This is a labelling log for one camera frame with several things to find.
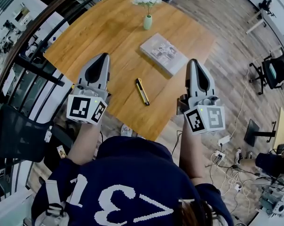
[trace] hair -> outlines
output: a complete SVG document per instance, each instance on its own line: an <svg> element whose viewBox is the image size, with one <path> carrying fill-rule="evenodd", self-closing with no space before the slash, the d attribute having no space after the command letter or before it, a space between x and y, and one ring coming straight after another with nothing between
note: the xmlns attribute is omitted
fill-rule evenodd
<svg viewBox="0 0 284 226"><path fill-rule="evenodd" d="M205 201L199 204L195 203L183 203L180 206L181 219L183 226L212 226L213 217L212 211Z"/></svg>

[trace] person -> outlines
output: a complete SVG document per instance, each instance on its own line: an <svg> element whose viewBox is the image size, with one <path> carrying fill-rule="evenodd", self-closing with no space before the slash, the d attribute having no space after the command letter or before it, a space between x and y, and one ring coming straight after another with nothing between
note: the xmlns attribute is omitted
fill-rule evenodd
<svg viewBox="0 0 284 226"><path fill-rule="evenodd" d="M246 158L242 157L242 150L236 150L233 168L239 167L242 170L249 170L252 167L259 167L270 177L276 178L275 184L280 191L284 190L284 150L281 155L272 153L259 153L256 158L252 157L249 151Z"/></svg>
<svg viewBox="0 0 284 226"><path fill-rule="evenodd" d="M34 225L233 226L220 191L205 182L201 137L186 121L179 167L166 147L139 137L110 137L92 160L99 133L100 123L82 124L35 196Z"/></svg>

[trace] white cube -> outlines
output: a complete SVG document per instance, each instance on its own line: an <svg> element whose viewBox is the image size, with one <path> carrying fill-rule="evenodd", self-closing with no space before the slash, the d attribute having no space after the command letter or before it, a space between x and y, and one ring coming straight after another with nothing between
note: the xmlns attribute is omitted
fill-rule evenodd
<svg viewBox="0 0 284 226"><path fill-rule="evenodd" d="M67 118L81 123L97 125L107 106L101 97L69 95Z"/></svg>
<svg viewBox="0 0 284 226"><path fill-rule="evenodd" d="M197 105L184 113L193 134L214 132L225 129L223 106Z"/></svg>

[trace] wooden handrail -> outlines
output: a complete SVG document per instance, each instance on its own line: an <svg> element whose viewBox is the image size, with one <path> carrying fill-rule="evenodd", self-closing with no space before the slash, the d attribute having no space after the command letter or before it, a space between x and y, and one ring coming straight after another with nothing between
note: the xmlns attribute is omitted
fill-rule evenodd
<svg viewBox="0 0 284 226"><path fill-rule="evenodd" d="M12 47L10 53L8 54L3 72L0 75L0 92L3 87L5 80L8 77L9 71L14 63L15 57L19 55L20 49L25 43L33 36L33 34L39 29L39 27L55 12L55 10L66 0L54 0L51 2L30 24L20 38L17 40L16 44Z"/></svg>

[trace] book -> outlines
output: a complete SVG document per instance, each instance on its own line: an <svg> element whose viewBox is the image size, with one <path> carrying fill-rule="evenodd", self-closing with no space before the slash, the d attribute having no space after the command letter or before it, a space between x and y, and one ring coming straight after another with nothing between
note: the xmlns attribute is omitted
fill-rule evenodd
<svg viewBox="0 0 284 226"><path fill-rule="evenodd" d="M159 33L144 42L140 50L171 77L188 62L188 58Z"/></svg>

